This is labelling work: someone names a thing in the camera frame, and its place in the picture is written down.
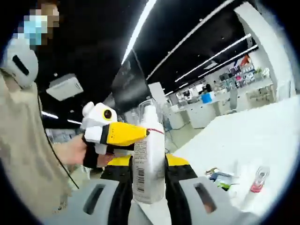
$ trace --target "spray bottle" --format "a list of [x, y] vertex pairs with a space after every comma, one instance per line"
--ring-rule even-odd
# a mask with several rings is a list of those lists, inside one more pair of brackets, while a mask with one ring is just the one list
[[165, 194], [165, 133], [162, 113], [153, 99], [138, 107], [139, 125], [149, 135], [135, 143], [133, 157], [133, 194], [141, 203], [160, 201]]

